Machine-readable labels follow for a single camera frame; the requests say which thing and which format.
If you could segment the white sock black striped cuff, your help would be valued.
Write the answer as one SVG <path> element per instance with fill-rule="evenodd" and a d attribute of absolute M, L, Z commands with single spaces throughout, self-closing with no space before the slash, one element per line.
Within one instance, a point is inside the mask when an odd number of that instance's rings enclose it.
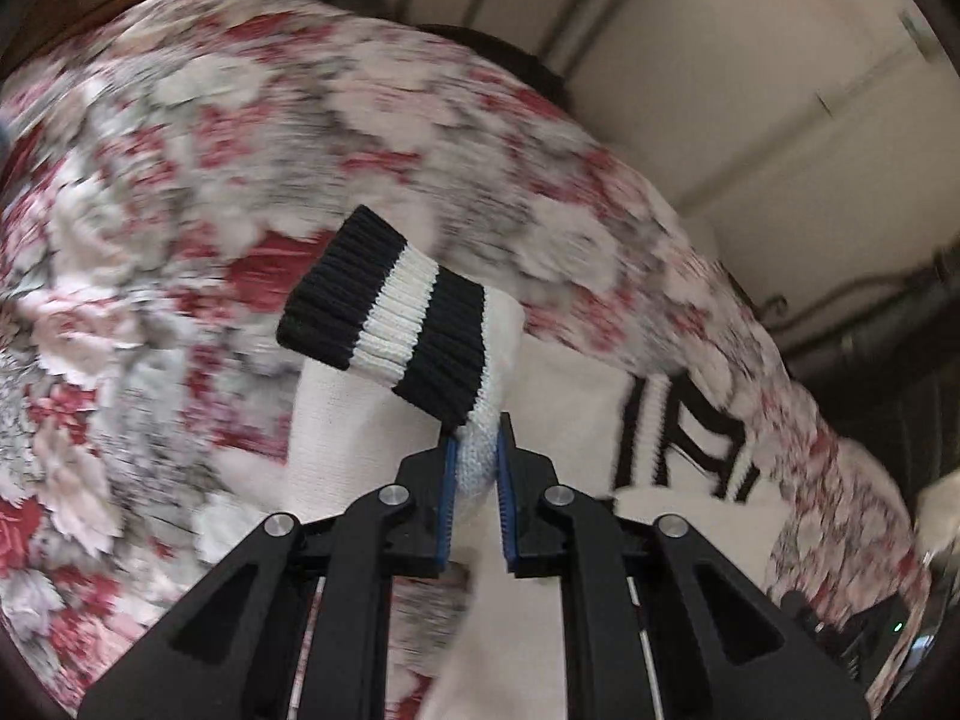
<path fill-rule="evenodd" d="M 494 478 L 524 310 L 416 249 L 373 210 L 348 216 L 291 291 L 277 340 L 304 359 L 281 504 L 340 514 L 405 455 L 454 440 L 455 504 Z"/>

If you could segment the floral red white bedspread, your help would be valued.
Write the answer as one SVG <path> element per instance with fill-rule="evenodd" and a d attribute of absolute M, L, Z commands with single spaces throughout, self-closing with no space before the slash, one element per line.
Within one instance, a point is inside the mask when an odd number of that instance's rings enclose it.
<path fill-rule="evenodd" d="M 560 475 L 679 509 L 833 624 L 929 598 L 907 506 L 823 421 L 658 191 L 463 47 L 309 0 L 148 0 L 2 101 L 2 639 L 71 717 L 281 504 L 286 300 L 360 206 L 578 358 L 617 453 Z"/>

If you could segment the white sock striped cuff lying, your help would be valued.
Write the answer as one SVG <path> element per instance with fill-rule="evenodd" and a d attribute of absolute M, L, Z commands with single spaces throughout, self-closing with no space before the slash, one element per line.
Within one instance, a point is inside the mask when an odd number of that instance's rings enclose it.
<path fill-rule="evenodd" d="M 800 718 L 809 647 L 677 512 L 649 522 L 563 483 L 619 448 L 578 358 L 509 328 L 285 320 L 342 372 L 291 452 L 332 532 L 298 712 L 386 718 L 394 644 L 430 718 Z"/>

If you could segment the grey pipe along wall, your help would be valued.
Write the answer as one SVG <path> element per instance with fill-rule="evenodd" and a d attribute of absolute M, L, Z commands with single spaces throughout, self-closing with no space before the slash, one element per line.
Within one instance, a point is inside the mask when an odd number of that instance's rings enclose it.
<path fill-rule="evenodd" d="M 791 341 L 782 351 L 784 366 L 794 379 L 812 385 L 866 367 L 957 304 L 958 241 L 937 249 L 926 263 L 911 270 L 846 281 L 791 317 L 767 323 L 766 330 L 771 337 L 784 337 L 826 316 L 835 305 L 869 291 L 882 291 L 882 296 L 808 337 Z"/>

